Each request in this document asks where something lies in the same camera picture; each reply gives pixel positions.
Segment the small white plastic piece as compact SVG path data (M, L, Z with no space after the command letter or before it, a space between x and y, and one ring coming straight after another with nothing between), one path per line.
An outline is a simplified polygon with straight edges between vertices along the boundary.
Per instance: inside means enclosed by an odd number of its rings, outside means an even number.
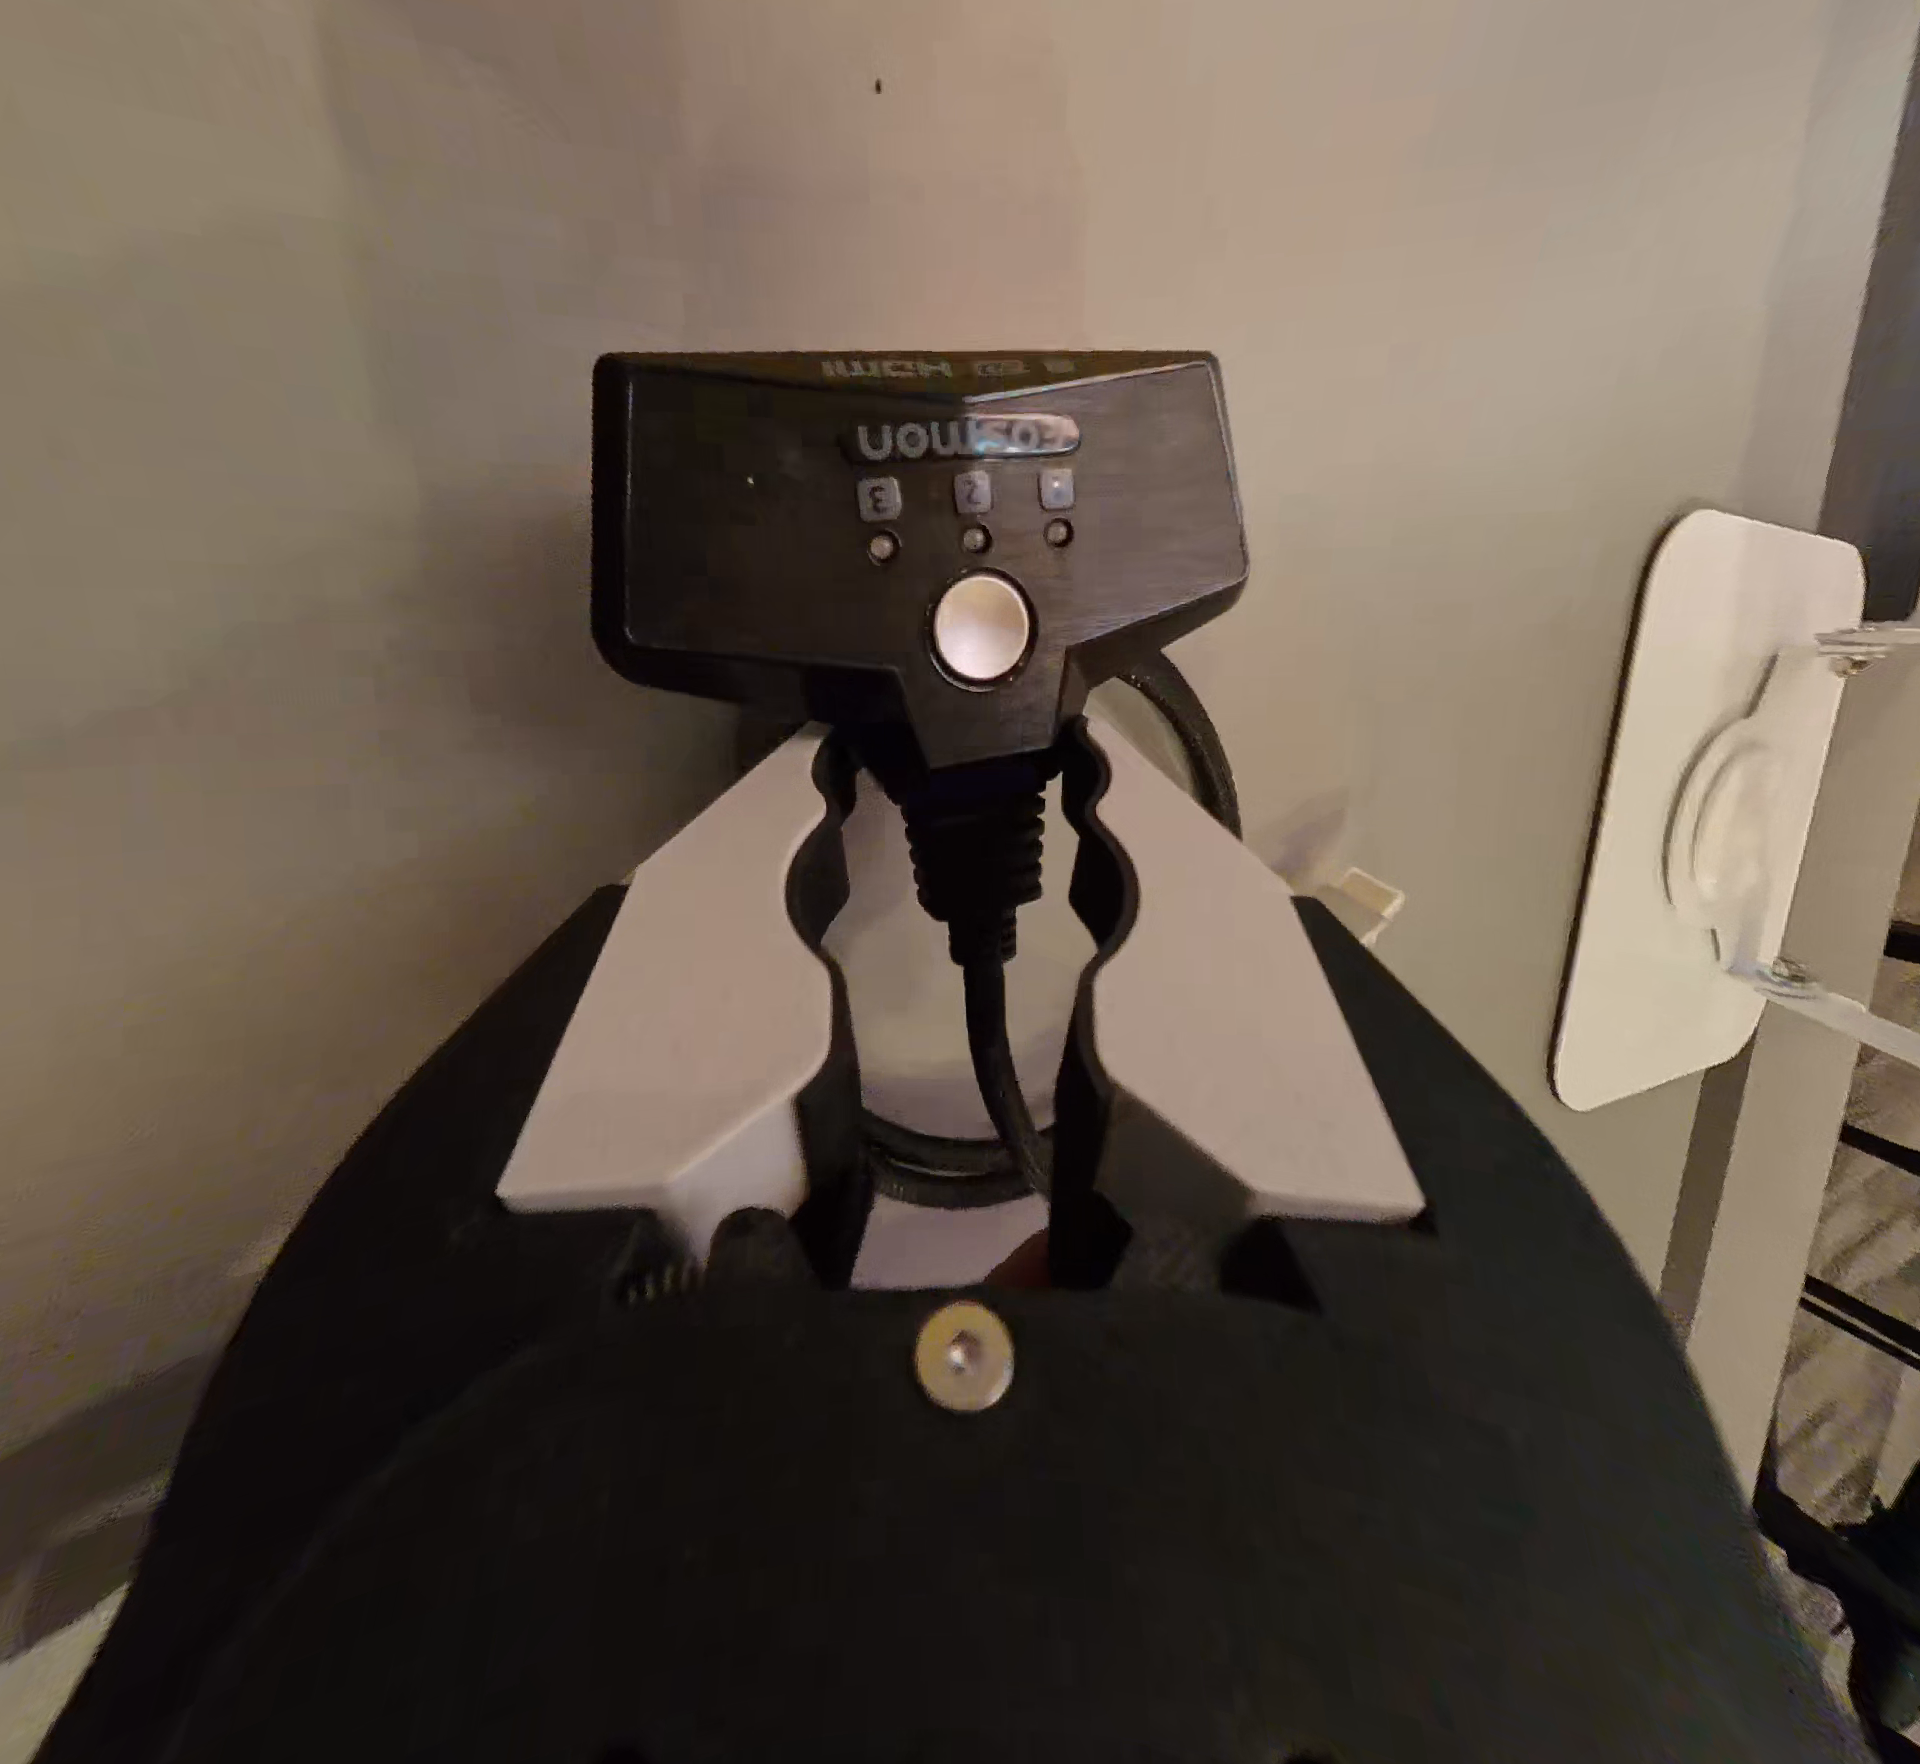
M1376 947L1403 913L1408 897L1403 886L1391 885L1359 865L1346 865L1330 880L1320 882L1313 894L1366 947Z

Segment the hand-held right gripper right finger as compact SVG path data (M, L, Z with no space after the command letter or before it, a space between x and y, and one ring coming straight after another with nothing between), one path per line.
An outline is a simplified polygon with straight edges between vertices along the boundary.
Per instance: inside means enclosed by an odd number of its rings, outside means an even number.
M1266 1220L1413 1223L1426 1196L1291 889L1108 725L1061 743L1094 953L1056 1090L1052 1269Z

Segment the black HDMI switch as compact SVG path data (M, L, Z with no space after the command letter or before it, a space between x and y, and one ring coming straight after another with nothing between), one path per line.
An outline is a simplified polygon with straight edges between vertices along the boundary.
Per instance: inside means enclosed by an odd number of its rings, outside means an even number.
M637 685L1048 751L1250 574L1209 350L607 352L591 634Z

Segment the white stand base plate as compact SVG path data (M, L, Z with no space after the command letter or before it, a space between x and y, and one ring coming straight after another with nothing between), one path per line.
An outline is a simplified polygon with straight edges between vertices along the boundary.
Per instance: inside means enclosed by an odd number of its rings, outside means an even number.
M1678 517L1634 604L1550 1080L1594 1110L1736 1057L1781 975L1844 679L1860 550Z

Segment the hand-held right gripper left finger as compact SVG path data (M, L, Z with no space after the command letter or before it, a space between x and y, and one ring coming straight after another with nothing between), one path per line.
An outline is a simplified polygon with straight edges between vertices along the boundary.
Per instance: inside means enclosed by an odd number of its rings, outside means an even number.
M496 1180L507 1210L652 1212L708 1247L734 1212L829 1202L836 972L791 886L819 834L842 855L844 793L829 733L804 730L630 872Z

